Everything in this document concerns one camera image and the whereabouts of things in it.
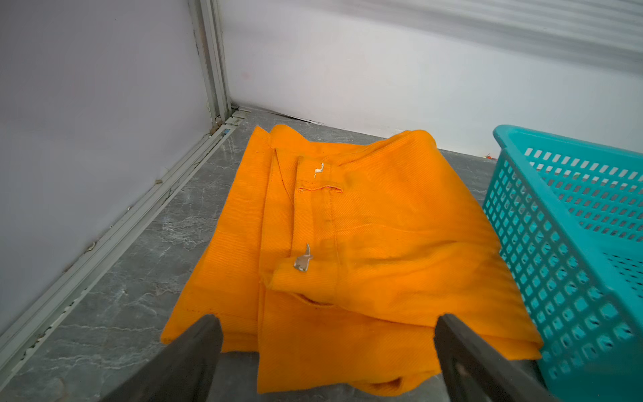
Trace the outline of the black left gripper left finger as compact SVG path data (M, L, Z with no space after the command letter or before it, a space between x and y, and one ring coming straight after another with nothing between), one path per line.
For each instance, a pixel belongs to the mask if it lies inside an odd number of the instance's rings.
M219 318L205 315L102 400L206 401L223 340Z

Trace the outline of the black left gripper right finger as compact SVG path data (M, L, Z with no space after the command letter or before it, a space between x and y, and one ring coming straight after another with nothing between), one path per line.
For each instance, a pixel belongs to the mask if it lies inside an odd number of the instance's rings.
M452 401L557 400L452 314L439 317L434 344Z

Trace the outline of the orange pants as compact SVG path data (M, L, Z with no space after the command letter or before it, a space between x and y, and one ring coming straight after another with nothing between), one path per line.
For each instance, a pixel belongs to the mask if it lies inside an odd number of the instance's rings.
M445 314L504 358L539 359L500 249L428 132L361 146L256 128L161 340L213 314L224 352L258 353L261 393L402 395L440 373Z

